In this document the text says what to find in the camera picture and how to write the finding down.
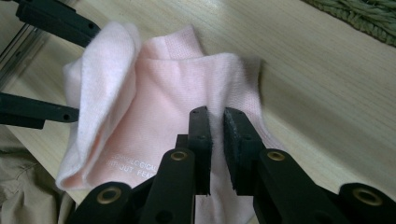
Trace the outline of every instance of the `folded towel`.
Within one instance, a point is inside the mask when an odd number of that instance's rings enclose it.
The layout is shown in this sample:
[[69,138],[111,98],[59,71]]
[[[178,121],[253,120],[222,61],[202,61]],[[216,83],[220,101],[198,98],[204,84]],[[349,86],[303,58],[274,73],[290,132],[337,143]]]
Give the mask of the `folded towel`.
[[57,184],[131,187],[156,174],[163,154],[188,133],[189,113],[206,105],[213,139],[211,196],[197,196],[196,223],[246,223],[252,198],[237,197],[223,155],[225,106],[244,111],[268,147],[281,148],[262,122],[260,60],[205,56],[191,26],[141,45],[132,24],[111,22],[64,68],[67,103],[80,109]]

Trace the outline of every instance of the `pink towel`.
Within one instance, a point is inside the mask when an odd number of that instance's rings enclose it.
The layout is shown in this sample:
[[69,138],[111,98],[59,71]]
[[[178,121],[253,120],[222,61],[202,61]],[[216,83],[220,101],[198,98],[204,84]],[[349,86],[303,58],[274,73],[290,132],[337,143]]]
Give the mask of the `pink towel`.
[[252,198],[237,197],[223,155],[225,106],[244,111],[268,147],[281,148],[262,122],[259,60],[204,56],[192,30],[141,45],[132,24],[111,22],[64,69],[67,103],[80,109],[57,184],[92,189],[108,181],[131,187],[156,174],[189,113],[206,105],[213,138],[211,196],[197,196],[196,223],[246,223]]

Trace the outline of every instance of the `wooden table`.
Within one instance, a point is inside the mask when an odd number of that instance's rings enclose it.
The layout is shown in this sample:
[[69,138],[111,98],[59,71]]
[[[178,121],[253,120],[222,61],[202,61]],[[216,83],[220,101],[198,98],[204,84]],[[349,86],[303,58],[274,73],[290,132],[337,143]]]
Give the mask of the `wooden table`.
[[[193,24],[207,54],[259,55],[270,131],[317,184],[361,182],[396,199],[396,49],[299,0],[80,0],[104,27],[133,22],[142,38]],[[83,49],[49,38],[7,92],[65,104],[62,68]],[[56,176],[69,126],[8,127]],[[87,191],[70,192],[81,202]]]

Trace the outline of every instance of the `beige fabric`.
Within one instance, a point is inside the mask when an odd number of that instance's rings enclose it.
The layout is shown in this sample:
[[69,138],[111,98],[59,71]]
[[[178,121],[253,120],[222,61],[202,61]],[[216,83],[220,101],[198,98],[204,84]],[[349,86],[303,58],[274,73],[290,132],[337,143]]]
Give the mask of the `beige fabric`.
[[0,224],[65,223],[74,202],[38,161],[0,127]]

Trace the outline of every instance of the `black clamp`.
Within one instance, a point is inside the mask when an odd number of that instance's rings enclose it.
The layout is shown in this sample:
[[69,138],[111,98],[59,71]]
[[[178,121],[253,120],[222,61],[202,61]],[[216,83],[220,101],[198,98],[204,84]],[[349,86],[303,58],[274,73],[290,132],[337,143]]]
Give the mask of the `black clamp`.
[[[56,0],[14,0],[16,16],[23,22],[87,47],[100,28]],[[45,120],[75,122],[78,109],[0,92],[0,124],[42,129]]]
[[[225,109],[223,131],[233,188],[253,196],[260,223],[396,222],[396,202],[378,189],[345,184],[337,195],[317,186],[291,155],[267,149],[242,111]],[[177,136],[154,177],[134,189],[98,186],[69,223],[193,223],[194,196],[209,194],[211,146],[207,110],[196,108],[189,134]]]

